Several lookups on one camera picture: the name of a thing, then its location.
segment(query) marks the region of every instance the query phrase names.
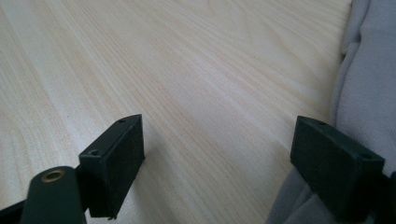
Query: wood grain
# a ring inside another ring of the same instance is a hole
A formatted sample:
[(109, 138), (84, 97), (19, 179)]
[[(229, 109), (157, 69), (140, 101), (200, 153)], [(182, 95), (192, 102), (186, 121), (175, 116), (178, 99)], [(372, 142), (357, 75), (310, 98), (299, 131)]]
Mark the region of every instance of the wood grain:
[(113, 223), (263, 223), (291, 169), (296, 116), (329, 117), (349, 10), (0, 1), (0, 208), (141, 113), (147, 159)]

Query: brass insert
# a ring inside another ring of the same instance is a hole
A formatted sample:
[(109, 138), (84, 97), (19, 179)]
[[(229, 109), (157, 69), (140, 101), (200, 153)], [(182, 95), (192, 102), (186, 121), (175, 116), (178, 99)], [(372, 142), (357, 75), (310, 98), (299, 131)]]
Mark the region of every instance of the brass insert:
[(64, 177), (64, 170), (53, 170), (41, 176), (41, 181), (44, 183), (50, 183), (53, 181), (57, 181)]

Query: gray cloth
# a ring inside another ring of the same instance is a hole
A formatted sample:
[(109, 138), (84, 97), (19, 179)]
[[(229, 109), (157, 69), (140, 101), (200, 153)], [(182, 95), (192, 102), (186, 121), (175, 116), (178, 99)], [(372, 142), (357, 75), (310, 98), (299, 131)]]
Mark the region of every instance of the gray cloth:
[[(332, 125), (384, 157), (390, 175), (396, 171), (396, 1), (354, 0), (342, 52)], [(266, 223), (338, 222), (294, 169)]]

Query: black plastic part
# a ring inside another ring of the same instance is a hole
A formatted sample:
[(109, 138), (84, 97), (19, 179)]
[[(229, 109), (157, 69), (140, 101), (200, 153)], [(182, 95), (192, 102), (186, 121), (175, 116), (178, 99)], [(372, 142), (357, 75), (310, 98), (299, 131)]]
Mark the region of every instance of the black plastic part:
[(339, 220), (363, 221), (385, 160), (332, 126), (298, 117), (291, 163)]
[(382, 176), (379, 183), (379, 200), (375, 205), (375, 224), (396, 223), (396, 173), (390, 178)]
[(32, 179), (21, 223), (86, 223), (73, 168), (51, 168)]
[(15, 203), (0, 211), (1, 224), (19, 224), (25, 201)]
[(92, 217), (116, 218), (145, 159), (142, 116), (120, 119), (79, 154), (84, 206)]

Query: table surface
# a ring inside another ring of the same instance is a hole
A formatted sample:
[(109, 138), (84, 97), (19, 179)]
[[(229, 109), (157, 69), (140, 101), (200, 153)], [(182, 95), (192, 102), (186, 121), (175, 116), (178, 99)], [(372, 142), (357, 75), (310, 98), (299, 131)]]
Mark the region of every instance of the table surface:
[(142, 114), (147, 159), (111, 223), (263, 223), (292, 167), (297, 115), (329, 118), (349, 10), (0, 1), (0, 209)]

